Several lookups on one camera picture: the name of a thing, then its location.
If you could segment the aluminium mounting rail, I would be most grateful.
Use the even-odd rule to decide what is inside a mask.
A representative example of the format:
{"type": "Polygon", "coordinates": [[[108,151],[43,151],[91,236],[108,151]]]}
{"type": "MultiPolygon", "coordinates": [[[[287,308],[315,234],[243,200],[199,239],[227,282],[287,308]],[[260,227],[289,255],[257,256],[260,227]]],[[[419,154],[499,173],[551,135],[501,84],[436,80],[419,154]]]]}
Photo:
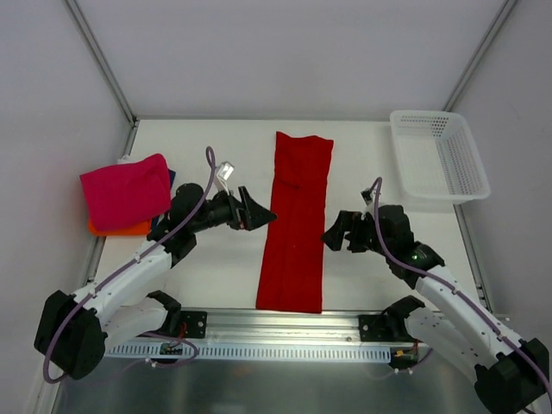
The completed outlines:
{"type": "Polygon", "coordinates": [[[303,314],[244,309],[208,309],[207,328],[196,345],[313,345],[361,344],[359,315],[369,310],[303,314]]]}

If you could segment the aluminium frame post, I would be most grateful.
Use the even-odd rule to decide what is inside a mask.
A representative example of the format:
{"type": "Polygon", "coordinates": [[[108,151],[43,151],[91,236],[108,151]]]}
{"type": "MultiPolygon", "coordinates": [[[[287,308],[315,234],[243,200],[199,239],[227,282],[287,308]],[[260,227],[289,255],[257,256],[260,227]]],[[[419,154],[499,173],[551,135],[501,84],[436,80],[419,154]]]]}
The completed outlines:
{"type": "Polygon", "coordinates": [[[66,7],[69,16],[72,18],[76,29],[82,37],[84,44],[88,48],[97,69],[110,89],[110,92],[113,95],[113,98],[115,99],[116,104],[121,110],[124,118],[130,125],[134,126],[137,117],[132,110],[128,99],[125,97],[122,87],[116,79],[116,75],[109,64],[94,30],[82,10],[81,5],[76,0],[63,0],[62,3],[66,7]]]}
{"type": "Polygon", "coordinates": [[[474,52],[462,70],[460,77],[455,82],[452,91],[449,93],[442,107],[443,111],[452,112],[458,106],[462,96],[474,79],[476,72],[483,64],[484,59],[492,49],[492,46],[503,31],[506,23],[511,19],[519,4],[519,0],[505,0],[502,2],[496,15],[478,43],[478,46],[474,49],[474,52]]]}

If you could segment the left aluminium frame post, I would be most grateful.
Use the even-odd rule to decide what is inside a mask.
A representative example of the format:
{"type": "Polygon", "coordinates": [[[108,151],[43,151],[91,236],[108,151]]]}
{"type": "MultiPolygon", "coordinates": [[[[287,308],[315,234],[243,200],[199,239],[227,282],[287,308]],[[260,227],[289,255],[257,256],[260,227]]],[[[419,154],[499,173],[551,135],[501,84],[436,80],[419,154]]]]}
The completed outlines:
{"type": "Polygon", "coordinates": [[[124,118],[130,125],[134,126],[137,117],[132,110],[128,99],[125,97],[122,87],[116,79],[116,75],[109,64],[94,30],[82,10],[81,5],[76,0],[63,0],[62,3],[66,7],[69,16],[72,18],[76,29],[82,37],[84,44],[88,48],[97,69],[110,89],[110,92],[113,95],[113,98],[115,99],[116,104],[121,110],[124,118]]]}

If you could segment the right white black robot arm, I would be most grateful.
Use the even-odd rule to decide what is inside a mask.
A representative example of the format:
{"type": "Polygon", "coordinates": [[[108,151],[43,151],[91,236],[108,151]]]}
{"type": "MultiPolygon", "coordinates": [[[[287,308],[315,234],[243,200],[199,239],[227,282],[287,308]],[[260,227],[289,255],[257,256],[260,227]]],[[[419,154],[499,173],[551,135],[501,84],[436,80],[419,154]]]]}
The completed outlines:
{"type": "Polygon", "coordinates": [[[332,251],[382,255],[392,274],[415,291],[384,309],[369,324],[370,333],[427,344],[468,378],[491,413],[528,412],[551,394],[546,346],[526,341],[471,298],[444,259],[415,239],[401,206],[342,210],[321,239],[332,251]]]}

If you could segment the folded navy blue t shirt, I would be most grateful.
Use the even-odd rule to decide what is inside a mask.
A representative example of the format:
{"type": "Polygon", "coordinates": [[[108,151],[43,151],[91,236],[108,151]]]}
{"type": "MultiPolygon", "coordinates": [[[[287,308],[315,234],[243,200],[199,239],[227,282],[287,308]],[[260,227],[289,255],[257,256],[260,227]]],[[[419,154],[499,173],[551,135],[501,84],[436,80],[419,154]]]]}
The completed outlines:
{"type": "MultiPolygon", "coordinates": [[[[168,169],[168,174],[169,174],[169,189],[172,190],[173,185],[174,185],[174,181],[175,181],[175,178],[176,178],[176,172],[172,169],[168,169]]],[[[159,223],[160,219],[161,219],[161,215],[155,216],[152,219],[152,221],[151,221],[151,228],[152,229],[159,223]]]]}

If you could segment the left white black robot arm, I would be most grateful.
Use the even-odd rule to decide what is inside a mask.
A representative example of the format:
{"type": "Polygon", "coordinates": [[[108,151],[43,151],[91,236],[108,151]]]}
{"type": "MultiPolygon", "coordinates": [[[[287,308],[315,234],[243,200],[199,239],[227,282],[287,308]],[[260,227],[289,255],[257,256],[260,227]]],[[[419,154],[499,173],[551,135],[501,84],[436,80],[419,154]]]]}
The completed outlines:
{"type": "Polygon", "coordinates": [[[177,266],[197,245],[197,234],[226,225],[257,230],[277,218],[254,201],[246,187],[207,198],[198,184],[177,190],[165,216],[134,256],[100,282],[73,293],[57,290],[44,303],[34,339],[43,355],[42,375],[49,384],[55,365],[64,377],[81,380],[106,351],[136,336],[173,336],[180,325],[179,302],[161,290],[148,291],[156,279],[177,266]]]}

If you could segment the folded white t shirt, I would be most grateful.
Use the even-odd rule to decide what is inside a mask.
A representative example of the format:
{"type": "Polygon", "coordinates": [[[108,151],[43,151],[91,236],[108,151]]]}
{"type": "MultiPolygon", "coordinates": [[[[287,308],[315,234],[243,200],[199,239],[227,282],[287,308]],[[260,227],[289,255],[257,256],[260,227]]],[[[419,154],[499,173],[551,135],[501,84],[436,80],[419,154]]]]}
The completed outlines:
{"type": "Polygon", "coordinates": [[[128,155],[124,155],[122,158],[117,160],[118,165],[129,164],[129,163],[133,163],[133,160],[128,155]]]}

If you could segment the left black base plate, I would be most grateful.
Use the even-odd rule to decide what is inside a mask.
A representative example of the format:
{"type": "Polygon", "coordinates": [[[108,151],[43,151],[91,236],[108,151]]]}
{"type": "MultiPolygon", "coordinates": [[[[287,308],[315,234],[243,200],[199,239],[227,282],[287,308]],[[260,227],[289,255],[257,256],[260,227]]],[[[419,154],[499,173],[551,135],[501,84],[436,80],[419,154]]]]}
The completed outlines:
{"type": "Polygon", "coordinates": [[[208,313],[199,310],[181,310],[176,319],[173,334],[185,339],[204,339],[208,313]]]}

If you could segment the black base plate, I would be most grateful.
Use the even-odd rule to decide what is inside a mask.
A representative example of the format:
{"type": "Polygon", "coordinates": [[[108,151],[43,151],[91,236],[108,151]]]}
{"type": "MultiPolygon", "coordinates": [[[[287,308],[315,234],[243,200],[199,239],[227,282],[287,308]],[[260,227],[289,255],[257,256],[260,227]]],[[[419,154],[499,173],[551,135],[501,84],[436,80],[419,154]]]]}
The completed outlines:
{"type": "Polygon", "coordinates": [[[381,313],[359,315],[358,330],[362,342],[414,342],[400,318],[381,313]]]}
{"type": "Polygon", "coordinates": [[[173,334],[185,339],[204,339],[208,313],[199,310],[181,310],[176,319],[173,334]]]}

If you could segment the folded pink t shirt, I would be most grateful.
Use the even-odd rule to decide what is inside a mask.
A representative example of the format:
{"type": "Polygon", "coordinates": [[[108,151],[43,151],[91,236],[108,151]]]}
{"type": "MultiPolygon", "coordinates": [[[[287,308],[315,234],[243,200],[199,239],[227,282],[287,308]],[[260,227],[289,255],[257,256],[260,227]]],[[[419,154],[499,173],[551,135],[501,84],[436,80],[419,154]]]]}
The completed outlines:
{"type": "Polygon", "coordinates": [[[168,169],[165,157],[153,154],[82,174],[89,220],[98,230],[112,230],[164,213],[171,205],[168,169]]]}

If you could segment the red t shirt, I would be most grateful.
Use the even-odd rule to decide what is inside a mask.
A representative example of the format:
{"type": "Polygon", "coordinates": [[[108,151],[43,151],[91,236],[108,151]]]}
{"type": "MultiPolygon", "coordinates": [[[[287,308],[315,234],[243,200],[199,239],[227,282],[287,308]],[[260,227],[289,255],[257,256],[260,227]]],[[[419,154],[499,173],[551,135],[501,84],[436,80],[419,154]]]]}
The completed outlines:
{"type": "Polygon", "coordinates": [[[318,314],[323,308],[323,242],[334,142],[276,133],[270,210],[255,308],[318,314]]]}

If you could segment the white plastic basket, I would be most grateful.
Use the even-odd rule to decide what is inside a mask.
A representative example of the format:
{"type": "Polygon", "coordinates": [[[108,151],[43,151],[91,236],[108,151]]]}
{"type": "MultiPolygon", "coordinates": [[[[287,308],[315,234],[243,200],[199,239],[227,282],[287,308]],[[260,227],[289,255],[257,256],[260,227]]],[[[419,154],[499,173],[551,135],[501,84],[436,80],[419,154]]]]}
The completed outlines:
{"type": "Polygon", "coordinates": [[[479,150],[463,116],[395,110],[390,127],[401,200],[407,206],[444,210],[490,196],[479,150]]]}

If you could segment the right aluminium frame post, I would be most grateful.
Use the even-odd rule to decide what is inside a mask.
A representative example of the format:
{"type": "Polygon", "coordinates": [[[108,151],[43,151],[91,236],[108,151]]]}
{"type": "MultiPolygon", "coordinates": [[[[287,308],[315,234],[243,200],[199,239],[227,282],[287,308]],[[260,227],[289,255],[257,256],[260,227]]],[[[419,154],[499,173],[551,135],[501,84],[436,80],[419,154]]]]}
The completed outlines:
{"type": "Polygon", "coordinates": [[[452,91],[449,93],[442,107],[443,111],[452,112],[458,106],[462,96],[474,79],[476,72],[483,64],[484,59],[492,49],[492,46],[503,31],[506,23],[511,19],[519,4],[519,0],[505,0],[502,2],[496,15],[478,43],[478,46],[474,49],[474,52],[462,70],[460,77],[455,82],[452,91]]]}

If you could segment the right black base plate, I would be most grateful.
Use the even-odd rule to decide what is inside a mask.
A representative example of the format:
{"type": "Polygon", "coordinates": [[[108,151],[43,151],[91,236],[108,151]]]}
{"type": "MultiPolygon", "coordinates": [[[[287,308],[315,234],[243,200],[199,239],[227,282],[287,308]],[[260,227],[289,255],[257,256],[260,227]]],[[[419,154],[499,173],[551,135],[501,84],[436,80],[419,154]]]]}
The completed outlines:
{"type": "Polygon", "coordinates": [[[381,313],[359,315],[358,330],[362,342],[414,342],[400,318],[381,313]]]}

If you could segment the folded orange t shirt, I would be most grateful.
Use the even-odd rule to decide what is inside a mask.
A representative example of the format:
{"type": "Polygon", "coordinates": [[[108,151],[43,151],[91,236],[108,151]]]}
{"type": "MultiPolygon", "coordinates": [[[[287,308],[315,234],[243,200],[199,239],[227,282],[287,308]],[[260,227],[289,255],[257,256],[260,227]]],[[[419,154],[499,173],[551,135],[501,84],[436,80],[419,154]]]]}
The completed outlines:
{"type": "Polygon", "coordinates": [[[88,230],[94,235],[94,236],[101,236],[101,237],[107,237],[107,236],[141,236],[141,235],[147,235],[152,228],[152,220],[146,220],[143,222],[139,222],[137,224],[134,224],[132,226],[129,226],[127,228],[121,228],[121,229],[112,229],[112,230],[98,230],[92,223],[91,220],[88,220],[88,230]]]}

